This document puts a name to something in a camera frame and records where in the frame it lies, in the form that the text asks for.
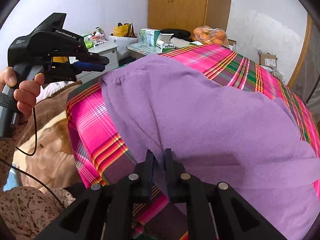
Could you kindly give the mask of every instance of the purple garment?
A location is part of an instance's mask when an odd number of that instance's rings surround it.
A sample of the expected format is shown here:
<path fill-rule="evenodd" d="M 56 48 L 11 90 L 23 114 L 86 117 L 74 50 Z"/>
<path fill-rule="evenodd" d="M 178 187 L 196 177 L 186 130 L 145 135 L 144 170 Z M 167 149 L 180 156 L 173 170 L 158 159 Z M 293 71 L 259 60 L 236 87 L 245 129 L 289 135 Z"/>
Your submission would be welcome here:
<path fill-rule="evenodd" d="M 171 148 L 204 182 L 229 183 L 287 239 L 302 239 L 320 211 L 320 160 L 300 140 L 281 99 L 221 87 L 201 72 L 150 55 L 100 80 L 109 115 L 137 162 Z M 155 183 L 166 193 L 163 171 Z"/>

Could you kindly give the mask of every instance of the human hand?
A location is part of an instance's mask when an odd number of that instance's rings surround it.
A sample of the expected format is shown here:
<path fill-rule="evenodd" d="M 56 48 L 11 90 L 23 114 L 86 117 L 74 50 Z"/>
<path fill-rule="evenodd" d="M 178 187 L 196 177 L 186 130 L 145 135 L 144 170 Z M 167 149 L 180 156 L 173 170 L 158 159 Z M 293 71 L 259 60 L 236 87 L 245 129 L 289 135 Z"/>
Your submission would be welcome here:
<path fill-rule="evenodd" d="M 16 74 L 12 67 L 6 67 L 4 71 L 0 73 L 0 89 L 4 88 L 4 85 L 9 87 L 15 86 L 17 83 Z M 13 97 L 18 101 L 17 107 L 23 114 L 20 117 L 20 122 L 27 121 L 31 114 L 32 108 L 36 105 L 36 97 L 40 94 L 40 86 L 44 84 L 44 75 L 39 73 L 36 75 L 35 80 L 22 81 L 19 85 L 19 89 L 14 91 Z"/>

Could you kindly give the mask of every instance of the green and white box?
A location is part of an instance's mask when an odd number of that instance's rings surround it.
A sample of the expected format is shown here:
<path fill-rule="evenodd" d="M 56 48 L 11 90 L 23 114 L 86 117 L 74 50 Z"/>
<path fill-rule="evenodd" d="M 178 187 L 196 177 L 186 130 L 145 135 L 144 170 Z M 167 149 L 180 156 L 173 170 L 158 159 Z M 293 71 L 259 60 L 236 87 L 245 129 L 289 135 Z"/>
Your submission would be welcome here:
<path fill-rule="evenodd" d="M 171 33 L 171 34 L 161 33 L 159 35 L 158 40 L 157 40 L 156 53 L 170 51 L 175 48 L 175 44 L 173 44 L 170 41 L 172 36 L 173 36 L 173 33 Z"/>
<path fill-rule="evenodd" d="M 146 34 L 146 43 L 148 43 L 150 46 L 156 47 L 157 46 L 157 40 L 160 34 L 159 30 L 154 29 L 141 29 L 141 35 L 144 37 L 144 34 Z"/>

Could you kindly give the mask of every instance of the teal box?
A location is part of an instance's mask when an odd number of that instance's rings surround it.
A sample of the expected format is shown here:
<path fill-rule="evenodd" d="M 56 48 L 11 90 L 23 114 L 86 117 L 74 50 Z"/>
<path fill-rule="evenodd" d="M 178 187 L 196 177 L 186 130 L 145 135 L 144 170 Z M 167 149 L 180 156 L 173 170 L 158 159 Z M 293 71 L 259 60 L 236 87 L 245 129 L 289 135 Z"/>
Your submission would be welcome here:
<path fill-rule="evenodd" d="M 146 43 L 148 43 L 150 46 L 156 47 L 157 46 L 157 40 L 160 35 L 160 30 L 154 30 L 154 29 L 141 29 L 141 35 L 144 37 L 144 34 L 146 34 Z"/>

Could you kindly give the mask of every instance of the brown blanket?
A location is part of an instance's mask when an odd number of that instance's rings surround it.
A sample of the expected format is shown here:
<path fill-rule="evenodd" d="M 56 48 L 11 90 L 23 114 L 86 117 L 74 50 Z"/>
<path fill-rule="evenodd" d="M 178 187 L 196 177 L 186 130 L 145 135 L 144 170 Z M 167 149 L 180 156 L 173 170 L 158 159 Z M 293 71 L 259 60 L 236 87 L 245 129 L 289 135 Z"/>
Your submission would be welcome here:
<path fill-rule="evenodd" d="M 68 94 L 77 88 L 75 83 L 58 91 L 50 98 L 36 104 L 37 147 L 33 156 L 26 156 L 16 150 L 13 163 L 35 176 L 49 188 L 67 187 L 81 181 L 76 170 L 70 144 L 66 102 Z M 33 116 L 18 141 L 18 147 L 31 154 L 35 148 L 35 127 Z M 32 186 L 46 192 L 46 189 L 30 177 L 21 174 L 23 186 Z"/>

